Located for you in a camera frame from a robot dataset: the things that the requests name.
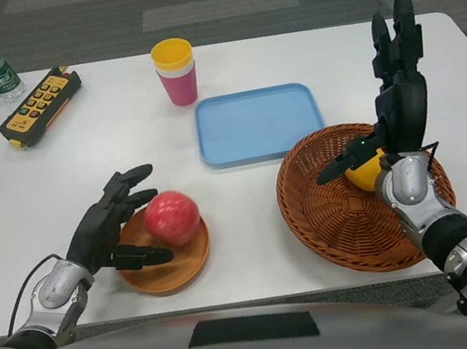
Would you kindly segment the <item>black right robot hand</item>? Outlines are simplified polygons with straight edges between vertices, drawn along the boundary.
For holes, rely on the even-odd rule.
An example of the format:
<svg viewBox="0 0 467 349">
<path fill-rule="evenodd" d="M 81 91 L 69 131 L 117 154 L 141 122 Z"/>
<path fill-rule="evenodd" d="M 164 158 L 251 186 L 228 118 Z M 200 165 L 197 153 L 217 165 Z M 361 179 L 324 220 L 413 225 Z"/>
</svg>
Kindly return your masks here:
<svg viewBox="0 0 467 349">
<path fill-rule="evenodd" d="M 428 115 L 427 83 L 417 69 L 423 56 L 422 25 L 415 22 L 412 0 L 395 0 L 393 4 L 393 37 L 378 12 L 371 25 L 376 52 L 373 73 L 382 82 L 375 100 L 378 120 L 369 135 L 353 139 L 322 170 L 317 184 L 325 185 L 345 171 L 359 168 L 379 149 L 398 154 L 422 147 Z"/>
</svg>

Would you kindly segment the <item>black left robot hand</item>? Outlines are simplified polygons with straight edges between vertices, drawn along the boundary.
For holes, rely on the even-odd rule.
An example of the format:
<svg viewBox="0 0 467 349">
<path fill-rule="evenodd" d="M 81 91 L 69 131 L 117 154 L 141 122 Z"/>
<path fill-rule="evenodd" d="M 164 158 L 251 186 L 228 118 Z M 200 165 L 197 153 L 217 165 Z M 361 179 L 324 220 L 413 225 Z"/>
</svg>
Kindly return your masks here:
<svg viewBox="0 0 467 349">
<path fill-rule="evenodd" d="M 139 182 L 152 174 L 151 164 L 134 167 L 126 173 L 116 172 L 103 188 L 98 202 L 87 209 L 70 242 L 68 261 L 96 274 L 101 268 L 119 271 L 141 271 L 147 266 L 166 264 L 173 260 L 169 249 L 120 244 L 121 226 L 158 195 L 149 189 L 132 194 Z"/>
</svg>

